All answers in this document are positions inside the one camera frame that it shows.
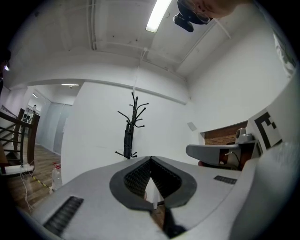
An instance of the ceiling light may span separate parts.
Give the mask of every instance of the ceiling light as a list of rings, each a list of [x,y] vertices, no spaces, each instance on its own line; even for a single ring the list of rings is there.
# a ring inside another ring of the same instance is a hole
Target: ceiling light
[[[61,85],[65,85],[65,86],[80,86],[79,84],[70,84],[70,83],[62,83]]]
[[[149,32],[157,32],[161,20],[172,0],[157,0],[151,16],[149,18],[146,30]]]

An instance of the plastic bottle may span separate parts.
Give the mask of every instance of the plastic bottle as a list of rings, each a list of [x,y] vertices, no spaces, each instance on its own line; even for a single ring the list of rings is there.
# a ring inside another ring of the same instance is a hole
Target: plastic bottle
[[[54,191],[57,190],[62,186],[62,181],[61,181],[61,171],[60,171],[60,164],[54,165],[54,169],[52,170],[52,187]]]

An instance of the coat rack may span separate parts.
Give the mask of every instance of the coat rack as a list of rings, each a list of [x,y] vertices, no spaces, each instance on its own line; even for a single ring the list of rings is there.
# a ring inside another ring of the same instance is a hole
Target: coat rack
[[[131,152],[131,150],[132,150],[132,140],[133,140],[133,131],[134,131],[135,127],[136,128],[143,128],[143,127],[145,127],[145,125],[137,126],[136,122],[143,120],[142,118],[138,119],[138,117],[146,110],[146,108],[144,107],[144,109],[138,115],[137,115],[137,111],[138,111],[138,109],[141,106],[149,104],[149,103],[145,103],[145,104],[139,105],[137,107],[137,99],[138,99],[138,97],[135,98],[134,95],[133,95],[133,92],[131,94],[132,94],[133,103],[134,103],[133,105],[129,104],[129,106],[133,107],[131,121],[130,121],[130,119],[125,114],[123,114],[120,111],[118,111],[118,113],[120,113],[125,118],[127,118],[127,120],[126,120],[127,125],[126,125],[126,130],[125,130],[125,135],[124,135],[124,151],[123,151],[123,154],[120,154],[117,151],[116,151],[116,153],[119,154],[119,155],[121,155],[121,156],[124,156],[127,159],[130,159],[130,157],[132,157],[132,158],[136,158],[137,157],[137,155],[135,155],[137,152],[135,152],[135,153]]]

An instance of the fluorescent light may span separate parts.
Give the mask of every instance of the fluorescent light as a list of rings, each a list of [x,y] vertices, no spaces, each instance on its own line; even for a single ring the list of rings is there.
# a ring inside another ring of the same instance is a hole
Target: fluorescent light
[[[151,16],[149,18],[146,30],[149,32],[157,32],[161,20],[172,0],[157,0]]]
[[[61,85],[65,85],[65,86],[80,86],[79,84],[70,84],[70,83],[62,83]]]

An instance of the wooden floor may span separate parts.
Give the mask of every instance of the wooden floor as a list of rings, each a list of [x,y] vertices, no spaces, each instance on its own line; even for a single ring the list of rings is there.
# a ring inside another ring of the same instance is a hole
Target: wooden floor
[[[24,139],[24,158],[27,156],[27,139]],[[35,170],[33,176],[39,179],[44,184],[52,185],[52,170],[53,163],[60,164],[60,156],[45,149],[40,145],[35,145],[34,151]],[[45,188],[42,184],[35,181],[30,175],[24,175],[24,184],[27,188],[28,203],[35,208],[42,202],[48,195],[49,189]],[[25,187],[22,182],[21,176],[7,178],[8,189],[15,200],[16,206],[22,208],[26,212],[30,209],[25,201]]]

